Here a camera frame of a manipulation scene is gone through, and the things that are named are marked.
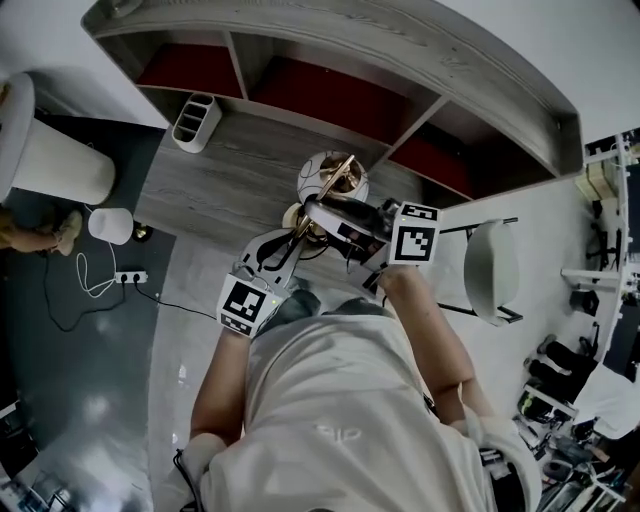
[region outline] white power strip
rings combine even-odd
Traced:
[[[143,284],[149,279],[148,274],[144,270],[132,270],[129,272],[116,272],[116,284],[121,284],[123,277],[125,278],[124,284],[134,284],[134,278],[138,276],[137,284]]]

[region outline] white ball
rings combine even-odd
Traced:
[[[300,174],[298,175],[297,190],[300,202],[304,204],[307,197],[311,194],[318,194],[322,190],[322,187],[324,187],[327,181],[327,175],[322,172],[323,170],[335,167],[340,160],[348,157],[349,155],[347,153],[340,151],[324,151],[309,158],[302,166]],[[360,174],[360,179],[356,187],[348,192],[336,192],[334,190],[332,193],[364,202],[369,195],[369,177],[360,162],[354,160],[351,165],[353,166],[354,164],[357,166]]]

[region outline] wrist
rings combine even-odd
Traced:
[[[418,267],[394,265],[384,271],[380,277],[379,284],[387,295],[389,295],[389,293],[393,293],[409,284],[415,284],[420,281],[424,282],[424,278],[422,274],[420,274]]]

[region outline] chair leg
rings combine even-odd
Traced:
[[[511,311],[510,309],[505,308],[504,306],[500,306],[498,311],[502,311],[507,317],[503,317],[507,322],[512,324],[513,322],[519,322],[524,317],[520,313],[516,313],[515,311]]]
[[[518,222],[518,217],[510,217],[508,219],[502,219],[503,224],[511,224],[513,222]],[[468,224],[466,226],[460,226],[458,228],[451,229],[442,229],[440,230],[440,234],[442,233],[454,233],[456,231],[468,231],[476,229],[480,224]]]
[[[457,306],[450,306],[448,304],[441,304],[440,302],[438,302],[438,306],[440,306],[440,309],[447,309],[449,311],[455,311],[456,313],[462,313],[463,315],[478,316],[478,314],[473,309],[459,308]],[[506,320],[510,324],[512,324],[514,322],[519,322],[520,320],[522,320],[524,318],[520,313],[516,313],[515,311],[511,311],[510,309],[507,309],[504,306],[499,307],[498,311],[501,311],[502,313],[507,315],[506,317],[503,316],[501,318],[503,318],[504,320]]]
[[[459,308],[457,306],[449,306],[448,304],[440,304],[439,302],[438,302],[438,306],[440,306],[440,309],[448,309],[449,311],[455,311],[456,313],[462,313],[463,315],[478,316],[478,314],[473,309],[465,309],[465,308]]]

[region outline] red shelf panel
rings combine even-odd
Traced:
[[[393,144],[408,100],[393,91],[306,62],[274,57],[253,101],[320,119]]]
[[[475,197],[467,164],[416,135],[400,146],[390,159],[460,194]]]
[[[221,46],[162,45],[137,84],[242,98],[229,50]]]

